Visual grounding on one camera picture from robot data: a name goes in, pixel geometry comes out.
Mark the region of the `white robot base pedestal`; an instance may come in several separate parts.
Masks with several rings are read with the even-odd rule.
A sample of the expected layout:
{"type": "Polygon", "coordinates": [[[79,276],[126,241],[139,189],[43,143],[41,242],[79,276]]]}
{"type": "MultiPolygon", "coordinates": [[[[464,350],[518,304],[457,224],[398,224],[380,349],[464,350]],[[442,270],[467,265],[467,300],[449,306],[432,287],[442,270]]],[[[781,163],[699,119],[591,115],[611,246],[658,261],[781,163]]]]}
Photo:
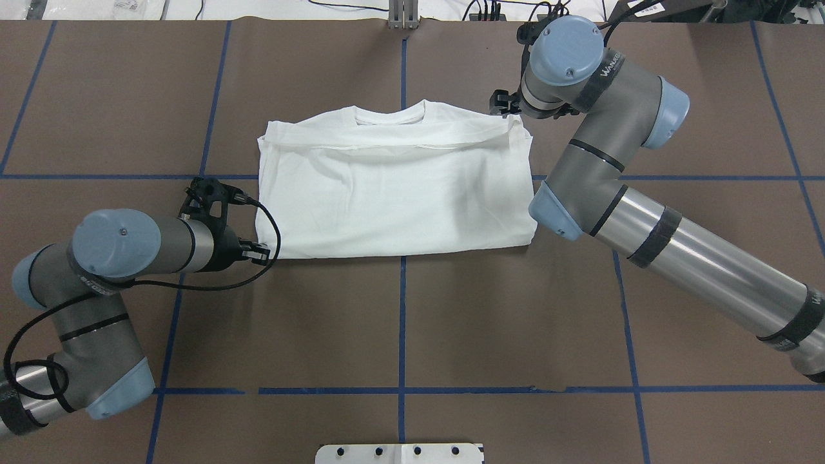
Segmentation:
{"type": "Polygon", "coordinates": [[[315,463],[485,463],[482,444],[372,443],[319,447],[315,463]]]}

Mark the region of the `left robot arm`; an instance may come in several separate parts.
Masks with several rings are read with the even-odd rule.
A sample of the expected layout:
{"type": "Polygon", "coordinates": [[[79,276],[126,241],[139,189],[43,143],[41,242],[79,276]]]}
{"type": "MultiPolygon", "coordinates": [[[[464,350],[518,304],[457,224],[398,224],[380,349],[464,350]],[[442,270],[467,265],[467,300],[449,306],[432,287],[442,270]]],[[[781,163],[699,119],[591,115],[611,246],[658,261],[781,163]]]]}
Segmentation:
{"type": "Polygon", "coordinates": [[[2,438],[24,436],[82,409],[94,420],[135,407],[155,389],[124,290],[147,275],[221,271],[250,260],[267,271],[274,247],[209,228],[194,215],[154,217],[98,209],[64,242],[26,256],[12,273],[18,298],[39,314],[2,359],[2,438]]]}

